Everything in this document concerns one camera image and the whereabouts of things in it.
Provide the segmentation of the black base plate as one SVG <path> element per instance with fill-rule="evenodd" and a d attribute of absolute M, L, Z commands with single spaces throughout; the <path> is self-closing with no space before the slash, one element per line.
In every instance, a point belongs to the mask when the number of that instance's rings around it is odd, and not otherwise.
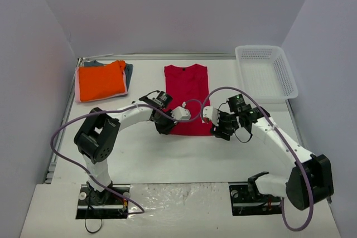
<path fill-rule="evenodd" d="M 262 195 L 254 199 L 246 182 L 229 183 L 231 211 L 233 216 L 281 215 L 281 198 Z"/>
<path fill-rule="evenodd" d="M 76 219 L 126 219 L 128 201 L 104 190 L 97 192 L 87 184 L 81 185 L 76 207 Z"/>

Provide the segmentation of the white foam front board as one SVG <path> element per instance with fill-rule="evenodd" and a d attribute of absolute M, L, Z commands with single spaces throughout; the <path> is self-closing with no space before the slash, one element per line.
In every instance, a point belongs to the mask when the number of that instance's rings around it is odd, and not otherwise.
<path fill-rule="evenodd" d="M 135 205 L 122 220 L 76 219 L 80 186 L 40 184 L 28 209 L 22 237 L 339 237 L 327 202 L 315 205 L 313 219 L 301 226 L 307 211 L 285 204 L 285 215 L 233 216 L 225 183 L 135 184 L 130 194 Z"/>

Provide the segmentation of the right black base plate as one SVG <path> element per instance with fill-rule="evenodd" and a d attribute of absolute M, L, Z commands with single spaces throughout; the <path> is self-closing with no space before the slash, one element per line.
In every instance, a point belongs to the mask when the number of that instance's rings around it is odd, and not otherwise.
<path fill-rule="evenodd" d="M 254 199 L 246 182 L 229 183 L 231 211 L 233 216 L 281 215 L 281 198 L 262 195 Z"/>

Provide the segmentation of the red t-shirt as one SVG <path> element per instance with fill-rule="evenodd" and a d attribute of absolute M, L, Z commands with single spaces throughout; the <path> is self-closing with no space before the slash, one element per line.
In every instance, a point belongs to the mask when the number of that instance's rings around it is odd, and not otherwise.
<path fill-rule="evenodd" d="M 194 64 L 188 67 L 169 65 L 164 67 L 166 93 L 172 97 L 168 106 L 174 109 L 186 103 L 192 117 L 200 112 L 200 105 L 209 94 L 208 68 Z M 196 119 L 190 123 L 178 123 L 171 135 L 210 136 L 211 123 L 203 123 Z"/>

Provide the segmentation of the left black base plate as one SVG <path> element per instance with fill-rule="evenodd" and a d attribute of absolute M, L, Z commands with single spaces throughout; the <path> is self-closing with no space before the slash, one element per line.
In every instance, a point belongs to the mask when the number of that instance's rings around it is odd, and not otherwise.
<path fill-rule="evenodd" d="M 81 185 L 76 207 L 76 219 L 126 219 L 128 201 L 104 190 L 97 192 L 87 184 Z"/>

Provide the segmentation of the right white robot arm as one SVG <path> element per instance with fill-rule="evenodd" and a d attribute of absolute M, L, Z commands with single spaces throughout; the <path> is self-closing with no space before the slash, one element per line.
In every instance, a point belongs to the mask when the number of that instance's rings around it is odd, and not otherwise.
<path fill-rule="evenodd" d="M 229 112 L 213 106 L 203 109 L 203 118 L 212 123 L 213 136 L 230 140 L 239 128 L 259 139 L 283 163 L 285 173 L 263 171 L 247 180 L 248 196 L 259 201 L 267 195 L 287 198 L 298 210 L 334 194 L 331 162 L 325 155 L 314 155 L 295 142 L 263 108 L 247 104 L 241 94 L 227 100 Z"/>

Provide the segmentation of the white plastic basket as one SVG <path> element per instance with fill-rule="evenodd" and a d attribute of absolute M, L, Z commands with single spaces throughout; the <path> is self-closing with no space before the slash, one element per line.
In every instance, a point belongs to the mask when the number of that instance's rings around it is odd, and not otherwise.
<path fill-rule="evenodd" d="M 278 46 L 235 48 L 243 90 L 259 103 L 284 103 L 298 97 L 298 88 L 285 52 Z"/>

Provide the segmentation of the blue-grey folded t-shirt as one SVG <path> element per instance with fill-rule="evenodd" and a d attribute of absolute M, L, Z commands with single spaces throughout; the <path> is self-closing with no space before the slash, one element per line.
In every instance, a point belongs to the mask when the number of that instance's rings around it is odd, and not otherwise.
<path fill-rule="evenodd" d="M 105 66 L 105 64 L 103 64 L 97 60 L 86 61 L 83 63 L 83 67 L 102 67 L 102 66 Z M 124 72 L 125 72 L 125 76 L 126 76 L 126 86 L 127 86 L 127 89 L 129 89 L 132 74 L 133 74 L 133 65 L 126 64 L 126 66 L 124 68 Z"/>

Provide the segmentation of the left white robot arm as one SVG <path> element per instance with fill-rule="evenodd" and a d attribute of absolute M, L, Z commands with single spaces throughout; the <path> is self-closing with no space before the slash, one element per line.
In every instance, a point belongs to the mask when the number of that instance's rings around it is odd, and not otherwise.
<path fill-rule="evenodd" d="M 107 158 L 114 148 L 118 133 L 136 123 L 152 121 L 159 133 L 168 134 L 179 120 L 190 117 L 190 113 L 181 106 L 168 109 L 171 101 L 172 97 L 160 91 L 155 98 L 139 98 L 114 117 L 100 114 L 85 119 L 74 137 L 74 143 L 90 173 L 87 184 L 93 189 L 92 197 L 99 203 L 107 203 L 112 197 Z"/>

